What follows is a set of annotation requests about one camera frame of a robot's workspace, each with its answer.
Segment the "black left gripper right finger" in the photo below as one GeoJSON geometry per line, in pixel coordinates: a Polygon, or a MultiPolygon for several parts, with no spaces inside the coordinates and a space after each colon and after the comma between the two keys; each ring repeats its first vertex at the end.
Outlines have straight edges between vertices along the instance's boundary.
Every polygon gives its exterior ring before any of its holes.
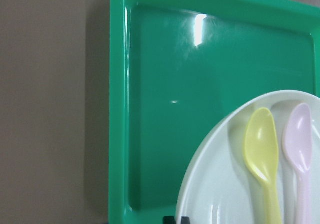
{"type": "Polygon", "coordinates": [[[188,216],[182,216],[180,222],[180,224],[191,224],[188,216]]]}

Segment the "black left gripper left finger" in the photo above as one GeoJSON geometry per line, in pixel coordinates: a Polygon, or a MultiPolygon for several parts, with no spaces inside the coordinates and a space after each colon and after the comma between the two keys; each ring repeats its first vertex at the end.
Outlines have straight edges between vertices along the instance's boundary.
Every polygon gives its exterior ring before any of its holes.
{"type": "Polygon", "coordinates": [[[162,222],[163,224],[176,224],[174,216],[164,216],[162,222]]]}

